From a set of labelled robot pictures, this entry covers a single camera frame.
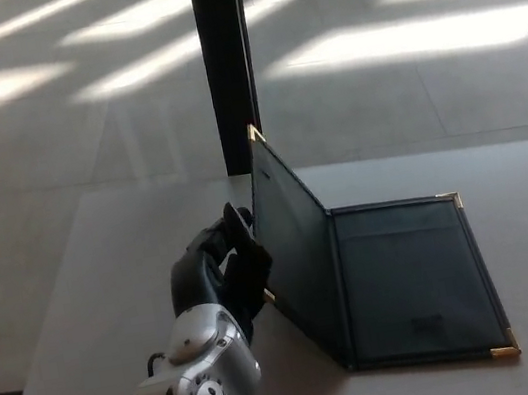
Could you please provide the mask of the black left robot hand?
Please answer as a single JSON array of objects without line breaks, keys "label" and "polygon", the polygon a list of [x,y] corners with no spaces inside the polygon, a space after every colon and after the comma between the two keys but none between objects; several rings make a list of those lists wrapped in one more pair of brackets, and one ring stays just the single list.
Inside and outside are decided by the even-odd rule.
[{"label": "black left robot hand", "polygon": [[250,232],[249,209],[226,203],[212,226],[200,231],[171,268],[173,311],[219,304],[235,318],[247,341],[265,302],[272,257]]}]

